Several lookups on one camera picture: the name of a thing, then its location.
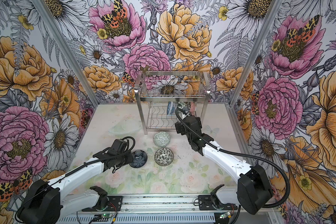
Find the blue rose pattern bowl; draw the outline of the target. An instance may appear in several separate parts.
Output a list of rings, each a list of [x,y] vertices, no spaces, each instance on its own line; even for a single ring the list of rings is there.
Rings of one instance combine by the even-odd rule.
[[[168,102],[167,105],[167,115],[173,115],[175,113],[176,104],[175,102]]]

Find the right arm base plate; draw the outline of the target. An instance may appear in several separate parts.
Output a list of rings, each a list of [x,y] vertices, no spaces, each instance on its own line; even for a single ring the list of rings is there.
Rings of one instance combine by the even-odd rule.
[[[200,211],[212,211],[212,210],[237,210],[238,206],[235,204],[223,204],[217,197],[212,195],[198,195],[198,206]]]

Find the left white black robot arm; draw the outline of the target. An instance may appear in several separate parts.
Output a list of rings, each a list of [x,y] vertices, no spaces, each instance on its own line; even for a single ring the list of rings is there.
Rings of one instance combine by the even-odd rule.
[[[73,190],[89,179],[133,162],[132,150],[136,141],[127,136],[115,139],[111,147],[97,152],[79,167],[48,181],[34,182],[16,212],[21,224],[55,224],[59,219],[84,209],[105,210],[116,206],[109,202],[108,193],[99,186],[90,187],[82,194]]]

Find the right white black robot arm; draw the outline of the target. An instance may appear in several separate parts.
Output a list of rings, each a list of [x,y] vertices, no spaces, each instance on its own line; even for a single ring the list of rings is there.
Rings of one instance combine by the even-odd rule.
[[[273,197],[273,191],[263,167],[253,166],[239,159],[240,154],[221,148],[212,137],[201,131],[199,117],[177,116],[177,119],[176,132],[185,135],[194,151],[213,161],[237,184],[235,188],[221,184],[211,192],[211,201],[216,209],[235,204],[254,215],[267,204]]]

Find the green leaf pattern bowl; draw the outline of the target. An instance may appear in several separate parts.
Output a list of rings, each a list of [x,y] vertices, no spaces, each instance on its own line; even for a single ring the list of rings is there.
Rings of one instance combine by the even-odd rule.
[[[177,108],[184,111],[190,111],[190,102],[178,102]]]

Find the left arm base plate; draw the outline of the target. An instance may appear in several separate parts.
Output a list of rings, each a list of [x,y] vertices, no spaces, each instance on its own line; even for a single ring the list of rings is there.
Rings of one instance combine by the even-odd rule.
[[[123,196],[107,196],[100,198],[95,206],[85,208],[82,211],[121,211],[122,201]]]

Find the pale green geometric bowl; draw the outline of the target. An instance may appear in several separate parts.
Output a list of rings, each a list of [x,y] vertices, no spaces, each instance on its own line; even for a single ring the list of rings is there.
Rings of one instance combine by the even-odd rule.
[[[158,147],[166,147],[171,142],[171,136],[167,132],[158,132],[153,136],[153,142]]]

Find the dark blue floral bowl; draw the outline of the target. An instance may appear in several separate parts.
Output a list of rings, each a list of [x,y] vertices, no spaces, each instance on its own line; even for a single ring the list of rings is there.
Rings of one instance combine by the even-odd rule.
[[[147,163],[147,153],[142,150],[132,152],[133,161],[129,164],[132,168],[141,168]]]

